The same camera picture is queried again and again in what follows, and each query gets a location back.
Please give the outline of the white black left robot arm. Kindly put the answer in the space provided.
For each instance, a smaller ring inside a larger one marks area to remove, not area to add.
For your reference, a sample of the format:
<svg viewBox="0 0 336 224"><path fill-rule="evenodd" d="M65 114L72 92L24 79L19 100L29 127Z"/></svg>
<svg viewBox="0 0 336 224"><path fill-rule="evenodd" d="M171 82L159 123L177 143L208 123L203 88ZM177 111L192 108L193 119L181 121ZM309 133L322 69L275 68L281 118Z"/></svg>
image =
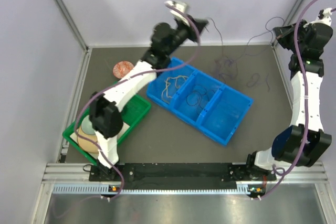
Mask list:
<svg viewBox="0 0 336 224"><path fill-rule="evenodd" d="M114 180L119 174L116 163L117 137L123 128L122 111L125 105L148 83L155 80L163 69L171 62L170 55L186 40L197 41L208 25L206 19L189 17L189 25L179 19L177 27L168 23L158 23L153 28L151 45L134 68L127 73L114 87L102 94L94 93L90 104L89 120L97 136L100 146L97 165L107 180Z"/></svg>

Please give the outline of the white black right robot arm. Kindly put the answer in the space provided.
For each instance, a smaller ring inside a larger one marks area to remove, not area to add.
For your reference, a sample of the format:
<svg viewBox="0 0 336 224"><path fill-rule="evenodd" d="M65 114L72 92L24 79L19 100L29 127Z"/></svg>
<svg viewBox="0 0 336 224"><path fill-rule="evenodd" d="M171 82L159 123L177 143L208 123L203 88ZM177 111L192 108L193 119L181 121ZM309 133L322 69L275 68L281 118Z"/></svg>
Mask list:
<svg viewBox="0 0 336 224"><path fill-rule="evenodd" d="M320 86L324 64L320 58L333 35L331 19L274 28L282 48L293 52L288 68L293 90L290 125L272 147L248 155L245 174L256 180L268 175L274 165L295 164L311 167L331 145L332 136L324 132L320 119Z"/></svg>

